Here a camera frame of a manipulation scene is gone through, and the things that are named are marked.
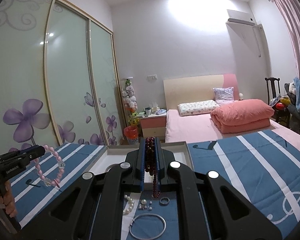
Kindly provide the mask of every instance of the sliding wardrobe door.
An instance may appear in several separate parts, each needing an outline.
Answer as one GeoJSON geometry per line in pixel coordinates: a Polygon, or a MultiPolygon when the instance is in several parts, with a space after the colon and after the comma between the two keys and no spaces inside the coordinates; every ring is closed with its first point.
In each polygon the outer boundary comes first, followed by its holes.
{"type": "Polygon", "coordinates": [[[57,145],[43,82],[43,39],[52,0],[0,4],[0,155],[57,145]]]}
{"type": "Polygon", "coordinates": [[[91,60],[93,80],[98,96],[102,124],[110,145],[118,145],[122,138],[122,127],[118,110],[121,109],[118,85],[114,68],[111,34],[90,23],[91,60]]]}
{"type": "Polygon", "coordinates": [[[89,78],[87,21],[55,3],[48,32],[49,98],[62,143],[102,145],[89,78]]]}

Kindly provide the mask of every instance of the chair backrest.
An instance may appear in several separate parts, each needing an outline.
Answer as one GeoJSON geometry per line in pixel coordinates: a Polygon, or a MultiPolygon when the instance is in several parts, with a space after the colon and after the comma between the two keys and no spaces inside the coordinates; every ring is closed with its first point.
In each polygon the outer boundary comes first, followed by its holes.
{"type": "Polygon", "coordinates": [[[280,81],[280,78],[265,78],[266,82],[267,82],[267,91],[268,91],[268,105],[270,103],[270,94],[269,94],[269,84],[268,84],[268,81],[270,81],[270,84],[271,84],[271,92],[272,92],[272,98],[276,98],[277,97],[277,92],[275,90],[275,84],[274,84],[274,81],[277,81],[278,82],[278,88],[279,88],[279,94],[280,94],[280,84],[279,84],[279,81],[280,81]]]}

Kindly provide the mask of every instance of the air conditioner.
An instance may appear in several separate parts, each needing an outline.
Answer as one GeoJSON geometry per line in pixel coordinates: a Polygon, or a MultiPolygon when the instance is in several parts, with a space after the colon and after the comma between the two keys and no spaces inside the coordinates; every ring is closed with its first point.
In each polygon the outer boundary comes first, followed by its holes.
{"type": "Polygon", "coordinates": [[[227,23],[240,23],[250,26],[255,26],[256,23],[253,20],[252,15],[244,12],[234,11],[234,10],[227,10],[229,19],[227,23]]]}

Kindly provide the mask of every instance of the pearl bracelet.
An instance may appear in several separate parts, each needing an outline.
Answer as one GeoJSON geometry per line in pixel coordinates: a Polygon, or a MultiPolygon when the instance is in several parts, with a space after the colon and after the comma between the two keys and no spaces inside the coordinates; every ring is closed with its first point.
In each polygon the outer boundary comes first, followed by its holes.
{"type": "Polygon", "coordinates": [[[123,210],[123,215],[127,215],[127,214],[129,214],[133,210],[133,208],[134,208],[134,201],[133,201],[132,198],[130,198],[127,195],[124,195],[124,198],[128,201],[129,207],[127,209],[123,210]]]}
{"type": "Polygon", "coordinates": [[[39,175],[40,180],[42,180],[47,187],[57,186],[58,188],[60,188],[59,183],[61,182],[62,174],[65,173],[64,167],[66,166],[66,164],[62,161],[62,158],[59,156],[58,152],[54,150],[53,147],[49,147],[48,145],[44,145],[44,149],[46,151],[51,152],[51,154],[56,158],[56,160],[58,162],[59,172],[57,173],[57,177],[55,179],[51,180],[49,178],[46,178],[43,175],[43,172],[42,172],[40,164],[39,164],[39,161],[40,161],[39,158],[34,159],[34,162],[35,162],[34,166],[37,169],[37,173],[39,175]]]}

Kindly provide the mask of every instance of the trash can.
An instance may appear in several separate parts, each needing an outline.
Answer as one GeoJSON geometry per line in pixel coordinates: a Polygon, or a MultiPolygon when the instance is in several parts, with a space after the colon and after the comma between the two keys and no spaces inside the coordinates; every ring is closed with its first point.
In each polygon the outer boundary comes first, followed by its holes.
{"type": "Polygon", "coordinates": [[[137,144],[139,142],[137,126],[128,126],[124,128],[123,133],[127,137],[128,143],[130,145],[137,144]]]}

